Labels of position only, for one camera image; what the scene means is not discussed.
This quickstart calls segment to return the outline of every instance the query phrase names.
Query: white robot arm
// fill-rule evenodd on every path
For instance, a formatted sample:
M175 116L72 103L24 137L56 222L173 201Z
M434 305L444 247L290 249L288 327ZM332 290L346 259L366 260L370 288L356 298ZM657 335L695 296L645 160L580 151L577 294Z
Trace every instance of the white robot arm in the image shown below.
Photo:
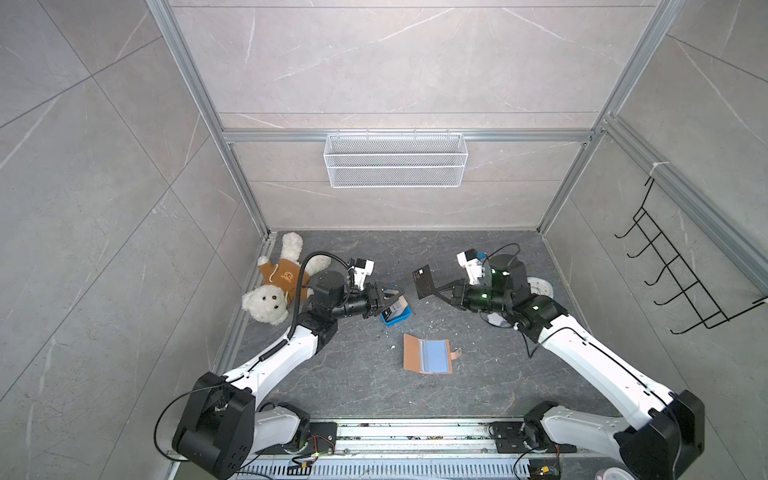
M703 403L692 393L672 393L597 341L546 296L532 295L525 266L512 256L490 259L491 286L459 280L435 295L461 310L495 312L527 338L562 358L600 391L621 417L574 412L543 402L525 416L530 449L571 444L621 460L641 480L675 480L703 452ZM224 376L200 377L179 422L173 447L217 478L229 478L251 452L271 445L295 450L306 442L309 416L288 404L256 407L291 370L319 352L344 316L378 315L401 293L391 287L321 275L313 306L294 318L272 345ZM450 298L441 292L451 290Z

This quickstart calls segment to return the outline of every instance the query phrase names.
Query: black hook rack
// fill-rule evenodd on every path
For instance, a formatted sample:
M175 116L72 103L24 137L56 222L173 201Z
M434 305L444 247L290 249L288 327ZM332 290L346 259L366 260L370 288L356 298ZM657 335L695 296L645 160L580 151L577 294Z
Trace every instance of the black hook rack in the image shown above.
M738 312L735 315L728 316L728 315L725 314L723 309L720 307L720 304L717 303L717 301L712 297L712 295L710 294L710 291L707 290L707 288L701 282L701 279L696 275L696 272L694 272L694 270L692 268L690 268L690 265L688 265L688 262L685 260L685 258L683 258L683 256L680 255L680 252L677 250L677 247L674 246L674 243L672 243L672 241L669 239L669 237L667 237L667 234L661 229L661 227L659 227L658 223L656 223L656 220L654 220L654 218L648 213L648 210L645 210L645 202L646 202L646 200L648 200L648 194L650 193L650 189L654 185L654 179L649 177L648 180L646 180L645 185L648 185L648 190L646 190L646 192L645 192L645 197L643 198L643 203L640 205L640 208L637 209L637 212L635 213L635 215L632 216L632 220L634 220L634 222L632 223L632 226L629 228L629 230L627 230L627 232L624 235L614 235L614 237L616 237L616 238L624 238L627 235L629 235L629 233L635 227L637 227L638 230L640 230L640 232L645 237L645 240L648 241L648 243L646 244L645 247L643 247L642 250L640 250L640 252L638 254L630 255L628 253L627 257L637 258L640 255L642 255L643 252L645 252L645 250L648 249L648 247L650 247L650 248L653 249L654 252L656 252L658 257L661 259L662 263L664 263L664 266L661 267L661 271L659 272L659 275L656 277L656 280L654 280L651 283L648 283L647 280L643 280L645 282L645 284L648 285L648 286L655 285L661 279L661 276L664 275L664 271L666 270L666 271L668 271L670 273L670 275L672 276L673 280L675 281L677 286L680 288L680 292L675 294L675 296L673 296L672 298L670 298L666 302L658 303L656 300L654 300L654 303L657 304L657 305L667 305L672 300L675 300L679 296L683 295L683 296L685 296L685 299L688 300L688 303L690 304L691 308L694 309L694 312L696 312L696 315L699 317L699 322L698 323L695 323L692 326L689 326L688 328L686 328L684 330L681 330L680 332L675 332L672 329L670 329L670 332L672 332L674 335L680 335L682 333L686 333L686 332L691 331L692 329L696 328L699 325L704 325L704 327L707 328L707 329L713 329L716 326L722 325L725 322L729 322L732 319L735 319L736 317L738 317L739 315L743 315L744 313L747 313L750 310L754 310L758 306L763 305L765 303L765 300L768 299L768 296L764 296L763 298L755 300L754 302L752 302L752 306L750 306L749 308L747 308L745 310L742 310L742 311ZM648 220L650 220L651 223L653 223L653 225L657 228L657 230L659 230L659 233L657 233L656 236L653 237L652 239L648 236L648 233L645 230L643 230L643 226L640 225L640 220L642 220L643 218L647 218ZM669 245L672 247L672 250L674 250L674 252L675 252L675 256L672 257L672 259L669 260L669 261L665 261L664 260L664 258L661 256L661 253L656 248L656 245L654 245L654 242L656 240L658 240L659 237L663 237L667 241L667 243L669 243ZM680 283L680 280L675 276L674 272L670 268L670 265L672 265L672 263L675 260L677 260L677 259L680 259L685 264L685 267L688 269L688 271L690 271L691 275L693 275L694 279L695 279L695 281L692 284L690 284L689 286L686 286L684 288L683 288L683 285ZM696 305L694 304L693 300L691 300L690 297L688 296L688 290L690 290L692 287L694 287L696 285L701 285L701 288L704 290L704 292L707 294L707 296L712 301L712 304L714 304L714 306L717 308L717 311L715 313L713 313L712 315L709 315L707 318L703 318L701 316L701 313L699 312L698 308L696 308ZM707 325L707 321L708 320L713 319L714 317L716 317L718 315L722 315L724 319L722 319L721 321L715 323L714 325Z

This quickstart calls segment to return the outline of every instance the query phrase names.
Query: wire mesh basket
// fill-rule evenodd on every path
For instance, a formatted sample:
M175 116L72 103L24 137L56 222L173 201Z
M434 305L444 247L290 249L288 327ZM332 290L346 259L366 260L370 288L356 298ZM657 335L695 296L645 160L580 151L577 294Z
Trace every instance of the wire mesh basket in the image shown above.
M323 157L331 187L458 187L467 144L450 132L328 135Z

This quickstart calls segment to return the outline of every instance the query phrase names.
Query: teddy bear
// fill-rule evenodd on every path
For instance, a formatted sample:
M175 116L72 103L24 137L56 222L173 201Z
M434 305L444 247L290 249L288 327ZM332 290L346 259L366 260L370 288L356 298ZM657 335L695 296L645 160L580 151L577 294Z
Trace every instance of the teddy bear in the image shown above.
M264 283L243 295L243 310L250 313L254 320L278 325L288 318L288 306L296 295L301 267L299 255L303 243L298 233L286 233L283 235L283 249L280 251L277 265L270 263L266 257L258 258L257 265L264 277ZM301 300L306 300L313 294L312 289L305 286L310 277L322 272L330 264L330 257L325 255L310 258L302 278Z

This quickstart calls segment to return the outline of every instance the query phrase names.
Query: white cable tie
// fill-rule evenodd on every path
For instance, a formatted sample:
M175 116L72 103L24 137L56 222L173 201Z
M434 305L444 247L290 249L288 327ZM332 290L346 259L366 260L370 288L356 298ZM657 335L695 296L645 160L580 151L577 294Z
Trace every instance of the white cable tie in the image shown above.
M269 281L269 282L271 282L271 281L272 281L272 277L273 277L273 276L275 276L275 273L277 272L277 268L278 268L279 266L280 266L280 265L275 265L275 270L273 270L273 271L272 271L272 275L270 275L270 279L269 279L269 280L267 280L267 281Z
M669 164L669 162L654 162L653 165L650 167L650 172L648 172L648 177L654 174L654 170L656 170L656 167L659 165L665 165Z

